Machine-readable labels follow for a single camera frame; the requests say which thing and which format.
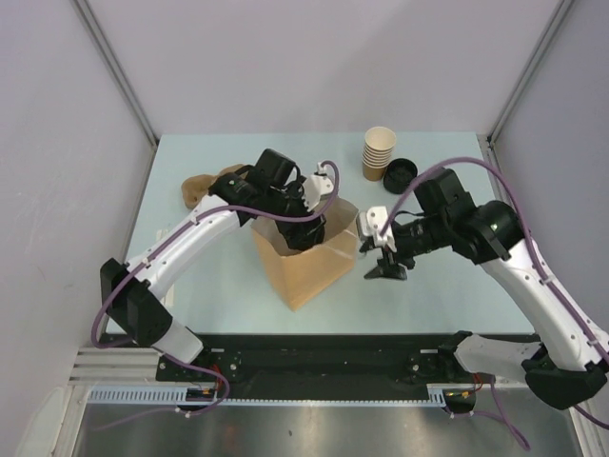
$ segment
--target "white table surface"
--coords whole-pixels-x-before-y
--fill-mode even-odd
[[[340,195],[360,209],[392,206],[397,197],[381,182],[362,177],[363,132],[248,135],[164,135],[147,183],[129,245],[128,258],[141,253],[180,222],[188,210],[180,186],[190,176],[237,164],[253,164],[264,148],[294,159],[303,174],[323,159],[341,170]],[[448,157],[481,158],[470,132],[399,132],[395,157],[406,157],[419,170]],[[477,204],[494,198],[485,170],[457,165],[463,186]],[[420,210],[416,200],[405,209]],[[268,283],[249,226],[208,248],[175,283],[165,304],[195,332],[202,333],[530,333],[531,325],[503,289],[480,267],[450,248],[418,257],[408,280],[365,281],[376,265],[371,252],[353,270],[291,311]],[[107,332],[122,332],[113,322]]]

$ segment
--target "brown object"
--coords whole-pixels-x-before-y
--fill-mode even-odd
[[[383,179],[384,171],[386,169],[387,166],[384,166],[381,169],[373,169],[365,163],[362,163],[363,177],[368,181],[381,181],[381,179]]]
[[[200,174],[186,179],[185,182],[182,183],[182,198],[184,199],[184,204],[188,209],[194,209],[201,199],[207,195],[207,190],[216,182],[216,179],[218,179],[219,176],[237,171],[243,166],[243,164],[233,165],[232,167],[223,169],[215,176],[211,174]]]
[[[259,217],[251,225],[268,281],[293,311],[330,286],[355,265],[358,209],[337,198],[325,213],[324,242],[300,252],[287,247],[274,221]]]

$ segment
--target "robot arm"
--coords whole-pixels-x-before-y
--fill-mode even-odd
[[[294,181],[287,183],[292,171]],[[131,275],[116,294],[107,314],[139,346],[156,348],[190,363],[203,350],[203,342],[177,322],[160,300],[175,280],[209,244],[266,213],[285,218],[313,215],[313,208],[334,189],[318,166],[304,178],[296,164],[266,149],[247,176],[228,173],[219,177],[197,207],[165,238],[146,252],[121,265],[109,259],[101,268],[102,298],[106,302],[118,285]],[[306,250],[324,239],[324,217],[293,223],[276,222],[287,245]]]
[[[381,228],[388,219],[384,207],[360,214],[361,251],[381,248],[383,254],[365,277],[404,280],[406,270],[415,266],[415,256],[450,246],[480,265],[508,292],[541,342],[517,344],[460,332],[441,350],[454,355],[469,372],[525,382],[545,403],[558,409],[593,397],[606,383],[609,367],[533,267],[512,208],[497,201],[477,207],[452,169],[439,169],[415,194],[423,217],[404,225],[394,221],[384,235]],[[540,260],[553,284],[575,303],[545,261],[541,257]],[[579,306],[574,308],[603,350],[609,351],[609,335]]]

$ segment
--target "brown box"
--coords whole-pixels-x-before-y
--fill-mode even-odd
[[[287,247],[274,221],[252,224],[258,254],[273,288],[293,310],[330,286],[355,265],[358,209],[337,198],[325,213],[324,242],[300,252]]]

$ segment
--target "wall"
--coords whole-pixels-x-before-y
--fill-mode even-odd
[[[609,2],[578,2],[499,139],[534,235],[582,308],[609,329]],[[598,405],[609,421],[609,387]]]
[[[0,5],[0,455],[69,376],[152,152],[67,0]]]
[[[91,0],[157,133],[487,133],[559,0]]]

